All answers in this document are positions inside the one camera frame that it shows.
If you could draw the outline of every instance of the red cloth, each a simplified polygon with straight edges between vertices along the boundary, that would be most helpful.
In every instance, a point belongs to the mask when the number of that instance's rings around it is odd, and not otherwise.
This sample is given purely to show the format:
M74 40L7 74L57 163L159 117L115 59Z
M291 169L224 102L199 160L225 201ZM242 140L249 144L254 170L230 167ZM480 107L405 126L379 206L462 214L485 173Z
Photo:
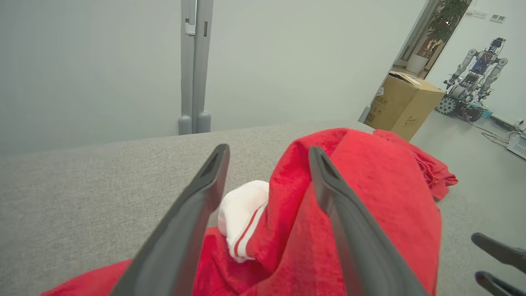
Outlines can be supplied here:
M420 148L409 144L397 134L376 130L374 131L374 135L413 152L413 156L417 160L435 200L441 201L449 192L447 186L452 186L459 182L457 177L448 171L448 167L443 162L422 151Z
M375 135L333 129L294 141L272 174L268 204L247 234L246 252L255 260L237 263L219 230L207 229L193 295L344 294L330 221L316 203L310 179L312 145L326 151L426 291L434 295L441 218L431 191L445 188L447 182L437 180L440 176L454 176L447 168L437 170L442 163L397 136L384 131ZM444 188L437 191L442 197ZM43 295L107 295L128 263L80 275Z

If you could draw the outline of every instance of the humanoid robot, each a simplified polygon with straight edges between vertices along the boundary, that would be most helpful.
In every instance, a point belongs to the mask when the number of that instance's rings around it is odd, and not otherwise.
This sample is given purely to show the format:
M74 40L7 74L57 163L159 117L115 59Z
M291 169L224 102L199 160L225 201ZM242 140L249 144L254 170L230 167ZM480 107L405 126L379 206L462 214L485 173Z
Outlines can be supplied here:
M482 117L484 108L481 101L490 95L493 90L490 88L491 83L499 78L500 71L508 63L505 58L498 58L505 41L505 39L497 38L491 42L489 49L481 52L475 49L468 51L462 64L458 65L457 71L449 80L444 81L447 84L446 90L452 88L436 107L438 112L458 115L466 121L477 121ZM460 77L474 57L476 60L473 68L464 78ZM496 65L487 74L492 64Z

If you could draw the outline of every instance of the doorway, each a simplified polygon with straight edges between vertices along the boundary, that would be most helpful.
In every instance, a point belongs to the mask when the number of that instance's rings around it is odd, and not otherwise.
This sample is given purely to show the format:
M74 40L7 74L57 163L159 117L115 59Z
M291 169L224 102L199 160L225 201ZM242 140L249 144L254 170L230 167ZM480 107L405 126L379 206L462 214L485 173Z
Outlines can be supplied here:
M470 4L471 0L430 0L392 71L426 78Z

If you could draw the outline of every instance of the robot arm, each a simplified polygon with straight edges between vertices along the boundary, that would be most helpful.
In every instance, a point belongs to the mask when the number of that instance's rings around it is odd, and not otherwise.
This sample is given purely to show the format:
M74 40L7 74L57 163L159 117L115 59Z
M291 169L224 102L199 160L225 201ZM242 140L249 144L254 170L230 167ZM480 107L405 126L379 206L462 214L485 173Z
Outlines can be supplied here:
M486 77L486 79L482 83L482 86L479 90L479 100L485 98L489 94L488 90L490 89L491 83L497 80L500 71L502 70L502 68L504 68L504 66L506 66L507 63L508 60L505 58L501 58L498 60L497 65L493 68L493 70L491 70L488 77Z
M478 54L477 50L468 51L468 55L466 56L462 64L460 64L457 67L457 71L451 76L451 78L448 81L444 81L444 83L448 85L446 89L448 89L451 85L454 84L455 80L468 68L469 63L471 63L471 60L473 60L473 57L476 56L477 54Z

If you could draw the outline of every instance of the white device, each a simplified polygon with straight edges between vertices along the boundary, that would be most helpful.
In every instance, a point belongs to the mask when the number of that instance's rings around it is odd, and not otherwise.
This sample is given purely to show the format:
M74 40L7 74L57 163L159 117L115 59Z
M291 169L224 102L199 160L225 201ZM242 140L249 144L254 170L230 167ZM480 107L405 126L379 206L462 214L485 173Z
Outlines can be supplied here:
M514 137L506 149L526 160L526 132L523 131L519 136Z

